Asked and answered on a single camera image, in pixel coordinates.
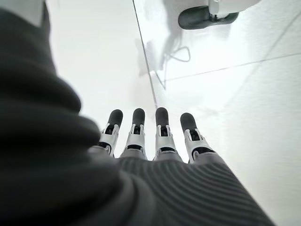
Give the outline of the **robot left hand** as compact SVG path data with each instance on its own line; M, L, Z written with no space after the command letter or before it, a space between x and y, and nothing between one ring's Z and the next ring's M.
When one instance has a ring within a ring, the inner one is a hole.
M189 161L156 110L147 160L144 110L133 113L119 158L123 113L103 130L55 70L43 0L0 3L0 223L3 226L271 226L272 220L207 143L190 113Z

